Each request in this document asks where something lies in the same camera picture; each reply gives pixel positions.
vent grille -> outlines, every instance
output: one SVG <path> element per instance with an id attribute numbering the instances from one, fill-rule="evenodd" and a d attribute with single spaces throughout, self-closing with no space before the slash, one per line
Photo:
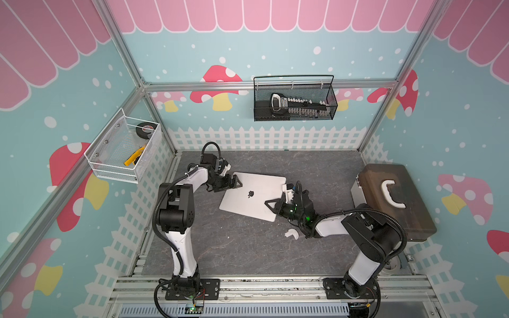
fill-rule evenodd
<path id="1" fill-rule="evenodd" d="M 185 314 L 186 304 L 162 304 L 164 312 L 172 317 L 317 317 L 347 316 L 347 303 L 274 303 L 274 304 L 207 304 L 204 313 Z M 159 318 L 161 315 L 155 305 L 124 304 L 119 318 Z"/>

black wire basket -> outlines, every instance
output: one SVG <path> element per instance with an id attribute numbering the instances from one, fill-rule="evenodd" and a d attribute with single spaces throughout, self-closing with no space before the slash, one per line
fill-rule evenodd
<path id="1" fill-rule="evenodd" d="M 337 101 L 333 75 L 257 76 L 254 121 L 332 120 Z"/>

brown toolbox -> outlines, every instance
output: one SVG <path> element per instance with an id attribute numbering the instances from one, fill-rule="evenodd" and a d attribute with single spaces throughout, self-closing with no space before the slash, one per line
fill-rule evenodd
<path id="1" fill-rule="evenodd" d="M 370 163 L 352 187 L 357 207 L 367 203 L 395 218 L 407 231 L 409 242 L 423 242 L 437 228 L 405 166 Z"/>

yellow tool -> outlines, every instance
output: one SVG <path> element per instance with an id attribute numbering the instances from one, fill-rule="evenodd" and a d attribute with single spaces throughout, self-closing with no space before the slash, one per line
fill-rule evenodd
<path id="1" fill-rule="evenodd" d="M 124 164 L 126 166 L 129 166 L 131 163 L 134 162 L 134 164 L 136 164 L 136 162 L 138 161 L 138 158 L 142 155 L 143 153 L 143 150 L 145 150 L 145 146 L 141 147 L 140 149 L 136 150 L 134 152 L 134 154 L 132 154 L 131 157 L 129 157 L 129 159 L 127 159 L 126 162 L 124 162 Z"/>

wire basket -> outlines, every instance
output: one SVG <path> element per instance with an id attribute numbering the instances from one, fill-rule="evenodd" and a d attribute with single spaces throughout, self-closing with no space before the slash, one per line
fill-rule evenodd
<path id="1" fill-rule="evenodd" d="M 333 75 L 257 76 L 254 85 L 254 121 L 332 120 L 337 101 Z M 273 94 L 281 98 L 274 107 Z"/>
<path id="2" fill-rule="evenodd" d="M 141 138 L 136 132 L 137 128 L 141 134 L 151 133 L 150 139 Z M 138 183 L 161 139 L 158 123 L 127 117 L 120 108 L 84 155 L 98 178 Z M 141 147 L 145 149 L 138 160 L 126 166 L 125 162 Z"/>

